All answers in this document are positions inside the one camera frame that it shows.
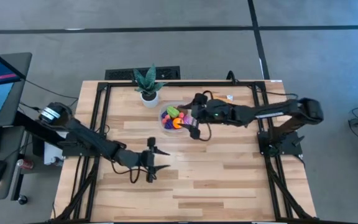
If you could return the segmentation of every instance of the sticker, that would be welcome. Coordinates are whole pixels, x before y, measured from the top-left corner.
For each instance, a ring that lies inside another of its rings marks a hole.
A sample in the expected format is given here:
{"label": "sticker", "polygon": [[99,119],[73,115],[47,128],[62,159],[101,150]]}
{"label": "sticker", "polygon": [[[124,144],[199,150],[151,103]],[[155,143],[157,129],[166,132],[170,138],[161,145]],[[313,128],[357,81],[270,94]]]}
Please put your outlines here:
{"label": "sticker", "polygon": [[54,119],[54,117],[51,114],[49,114],[48,112],[46,112],[46,111],[43,111],[41,114],[43,116],[47,117],[51,121]]}
{"label": "sticker", "polygon": [[60,117],[60,114],[56,113],[54,110],[50,109],[49,107],[46,107],[46,108],[44,109],[44,111],[46,111],[46,112],[52,114],[52,115],[53,115],[54,117],[56,117],[56,118],[59,118],[59,117]]}
{"label": "sticker", "polygon": [[271,114],[263,114],[263,115],[257,115],[256,118],[271,118],[274,116],[281,116],[284,115],[283,112],[277,112],[277,113],[271,113]]}

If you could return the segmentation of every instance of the can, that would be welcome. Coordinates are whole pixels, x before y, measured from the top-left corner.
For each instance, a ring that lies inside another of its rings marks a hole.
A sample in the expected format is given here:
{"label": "can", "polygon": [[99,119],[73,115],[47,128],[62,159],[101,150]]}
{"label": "can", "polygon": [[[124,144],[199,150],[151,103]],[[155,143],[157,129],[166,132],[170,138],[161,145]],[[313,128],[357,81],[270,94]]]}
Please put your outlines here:
{"label": "can", "polygon": [[34,162],[29,159],[19,159],[17,161],[17,166],[23,169],[31,170],[34,167]]}

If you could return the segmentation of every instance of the gray floor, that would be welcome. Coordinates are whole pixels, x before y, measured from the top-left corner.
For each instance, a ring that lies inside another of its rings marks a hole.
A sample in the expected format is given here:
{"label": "gray floor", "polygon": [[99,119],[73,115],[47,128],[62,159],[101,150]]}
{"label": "gray floor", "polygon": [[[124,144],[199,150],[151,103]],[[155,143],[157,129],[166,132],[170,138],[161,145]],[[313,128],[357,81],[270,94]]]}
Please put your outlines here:
{"label": "gray floor", "polygon": [[[358,1],[254,0],[260,26],[358,25]],[[247,1],[0,0],[0,29],[250,26]],[[271,79],[315,98],[325,121],[300,130],[310,189],[320,218],[358,222],[358,139],[347,120],[358,106],[358,30],[262,31]],[[261,79],[252,31],[120,34],[0,34],[0,54],[32,52],[28,79],[76,96],[83,80],[112,68],[179,65],[182,78]],[[26,85],[22,101],[71,103]],[[25,109],[34,117],[36,114]],[[0,201],[0,223],[46,220],[58,174],[25,179],[32,201]]]}

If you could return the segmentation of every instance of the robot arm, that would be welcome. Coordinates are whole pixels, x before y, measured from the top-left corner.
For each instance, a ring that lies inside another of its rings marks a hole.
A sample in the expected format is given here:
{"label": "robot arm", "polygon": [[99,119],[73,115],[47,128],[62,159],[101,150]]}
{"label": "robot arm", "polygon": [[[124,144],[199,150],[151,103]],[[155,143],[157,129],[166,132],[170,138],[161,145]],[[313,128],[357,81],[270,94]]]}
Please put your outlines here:
{"label": "robot arm", "polygon": [[193,139],[200,138],[198,124],[226,124],[239,127],[247,126],[255,119],[291,116],[287,122],[272,130],[270,138],[274,142],[305,124],[318,124],[324,119],[320,103],[309,98],[250,107],[234,105],[221,100],[208,100],[205,94],[197,93],[193,101],[182,108],[191,109],[191,115],[196,120],[193,125],[181,124],[190,131],[190,136]]}
{"label": "robot arm", "polygon": [[58,143],[63,150],[65,147],[82,147],[129,169],[143,167],[147,172],[147,182],[153,182],[157,171],[168,167],[168,165],[154,166],[154,154],[169,155],[155,146],[155,138],[147,140],[148,149],[142,152],[128,150],[124,143],[105,139],[104,136],[82,125],[72,116],[71,109],[61,103],[49,104],[39,118],[40,122],[50,129],[68,131],[66,139]]}

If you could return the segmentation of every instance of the wooden table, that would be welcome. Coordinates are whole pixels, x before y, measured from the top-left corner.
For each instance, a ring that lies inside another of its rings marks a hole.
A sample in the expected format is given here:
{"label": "wooden table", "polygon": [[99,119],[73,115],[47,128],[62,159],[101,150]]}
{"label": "wooden table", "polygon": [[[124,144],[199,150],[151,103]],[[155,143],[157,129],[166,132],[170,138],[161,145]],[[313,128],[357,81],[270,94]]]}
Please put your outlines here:
{"label": "wooden table", "polygon": [[[282,82],[265,82],[267,91],[284,92]],[[83,82],[78,100],[75,116],[87,126],[97,84],[97,81]],[[160,90],[160,103],[152,109],[143,106],[134,87],[112,88],[106,121],[111,129],[107,138],[124,142],[130,150],[142,151],[146,149],[147,138],[154,136],[158,148],[171,154],[158,156],[157,162],[171,167],[159,171],[158,179],[152,184],[145,181],[144,173],[140,174],[138,183],[131,184],[128,174],[115,174],[110,162],[101,159],[92,222],[274,220],[264,158],[259,154],[256,138],[256,121],[248,128],[211,125],[212,138],[208,142],[192,140],[188,132],[172,135],[161,130],[158,112],[163,103],[189,102],[195,93],[205,90],[218,96],[232,95],[235,104],[254,105],[251,90],[244,86],[166,86]],[[269,103],[285,101],[285,96],[268,95],[268,100]],[[279,117],[273,121],[278,126],[286,119]],[[205,138],[208,130],[204,124],[200,130]],[[72,157],[64,162],[55,199],[57,214],[70,201],[77,160]],[[288,189],[306,212],[316,215],[303,164],[293,156],[282,156],[282,161]],[[119,171],[127,170],[116,167]],[[284,217],[282,195],[277,192]],[[85,215],[87,196],[85,193],[80,217]]]}

